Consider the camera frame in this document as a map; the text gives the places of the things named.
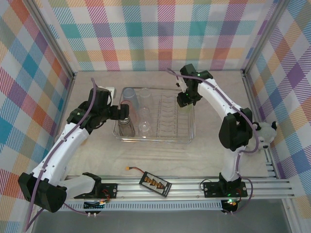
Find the circuit board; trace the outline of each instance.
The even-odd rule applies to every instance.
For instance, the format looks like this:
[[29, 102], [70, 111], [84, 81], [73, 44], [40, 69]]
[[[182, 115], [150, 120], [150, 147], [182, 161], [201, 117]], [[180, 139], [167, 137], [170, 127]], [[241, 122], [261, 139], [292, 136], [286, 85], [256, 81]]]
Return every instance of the circuit board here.
[[172, 186], [171, 183], [145, 171], [140, 182], [140, 185], [160, 194], [163, 197], [167, 197], [169, 190]]

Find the dish rack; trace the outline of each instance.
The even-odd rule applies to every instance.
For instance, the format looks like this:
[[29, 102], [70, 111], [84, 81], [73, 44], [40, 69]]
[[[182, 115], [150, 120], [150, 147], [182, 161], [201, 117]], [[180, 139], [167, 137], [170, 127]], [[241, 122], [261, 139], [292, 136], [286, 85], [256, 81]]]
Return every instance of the dish rack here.
[[[135, 90], [139, 99], [139, 90], [142, 87], [131, 88]], [[151, 127], [154, 136], [147, 138], [139, 137], [137, 125], [134, 125], [136, 132], [134, 137], [120, 136], [117, 121], [113, 129], [114, 136], [122, 141], [129, 142], [190, 143], [195, 136], [193, 105], [191, 104], [184, 108], [179, 107], [176, 98], [180, 90], [163, 88], [149, 88], [149, 90], [154, 99], [154, 108], [150, 110], [151, 118], [153, 119]]]

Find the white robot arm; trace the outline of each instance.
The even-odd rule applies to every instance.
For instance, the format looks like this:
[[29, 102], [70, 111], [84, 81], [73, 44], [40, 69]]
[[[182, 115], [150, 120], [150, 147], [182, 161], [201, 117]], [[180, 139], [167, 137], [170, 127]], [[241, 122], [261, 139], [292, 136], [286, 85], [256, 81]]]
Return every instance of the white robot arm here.
[[[245, 150], [248, 140], [252, 137], [252, 128], [240, 113], [242, 112], [252, 121], [251, 110], [248, 108], [242, 109], [233, 102], [219, 88], [208, 71], [197, 72], [193, 65], [189, 64], [184, 66], [180, 73], [182, 76], [188, 76], [189, 78], [177, 78], [177, 86], [182, 89], [182, 92], [177, 97], [179, 106], [195, 105], [201, 98], [205, 98], [223, 120], [219, 139], [225, 148], [225, 155], [224, 166], [220, 173], [220, 185], [222, 186], [223, 193], [239, 188], [241, 186], [241, 178], [237, 174], [236, 168], [238, 155], [240, 151]], [[202, 82], [196, 78], [204, 79], [205, 81]]]
[[[100, 192], [101, 178], [91, 173], [83, 173], [80, 177], [64, 180], [66, 166], [94, 129], [101, 127], [108, 119], [125, 119], [129, 115], [128, 105], [121, 104], [120, 109], [111, 105], [114, 88], [96, 87], [94, 101], [92, 101], [93, 92], [92, 89], [88, 101], [70, 113], [63, 132], [43, 161], [31, 174], [22, 173], [18, 179], [23, 195], [28, 201], [31, 200], [37, 183], [34, 204], [52, 213], [59, 210], [67, 199], [84, 193], [93, 192], [96, 195]], [[44, 167], [47, 158], [50, 160]]]

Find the clear cup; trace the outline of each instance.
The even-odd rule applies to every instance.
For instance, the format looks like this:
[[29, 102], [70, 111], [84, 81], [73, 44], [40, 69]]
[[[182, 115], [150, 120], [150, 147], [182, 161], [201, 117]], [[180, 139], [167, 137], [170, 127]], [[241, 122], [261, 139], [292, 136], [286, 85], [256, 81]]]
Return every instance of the clear cup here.
[[138, 125], [138, 135], [142, 138], [150, 138], [153, 137], [153, 131], [151, 128], [151, 124], [148, 121], [142, 121]]
[[150, 110], [154, 108], [154, 99], [148, 88], [142, 88], [139, 91], [139, 105], [141, 108], [149, 108]]
[[135, 125], [136, 123], [138, 123], [139, 122], [139, 116], [138, 116], [135, 108], [133, 107], [132, 102], [129, 100], [123, 100], [121, 102], [121, 104], [127, 104], [129, 106], [129, 110], [130, 110], [129, 116], [130, 116], [133, 124]]
[[141, 122], [147, 121], [153, 123], [153, 118], [151, 117], [149, 108], [140, 108], [138, 111], [138, 116]]
[[134, 89], [130, 87], [124, 89], [122, 96], [123, 96], [123, 100], [131, 101], [132, 105], [134, 106], [136, 110], [139, 109], [139, 103], [138, 103], [137, 95]]

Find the colorful checkered backdrop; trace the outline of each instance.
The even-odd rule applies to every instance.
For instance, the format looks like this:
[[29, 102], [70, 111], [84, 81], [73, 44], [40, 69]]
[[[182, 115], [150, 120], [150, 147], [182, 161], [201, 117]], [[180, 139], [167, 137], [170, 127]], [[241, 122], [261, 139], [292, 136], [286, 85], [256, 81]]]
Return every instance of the colorful checkered backdrop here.
[[26, 205], [19, 175], [53, 144], [69, 79], [22, 0], [0, 1], [0, 232], [15, 233]]
[[246, 65], [278, 0], [36, 2], [79, 70], [222, 70]]
[[263, 120], [277, 120], [273, 156], [311, 227], [311, 1], [291, 0], [250, 82]]

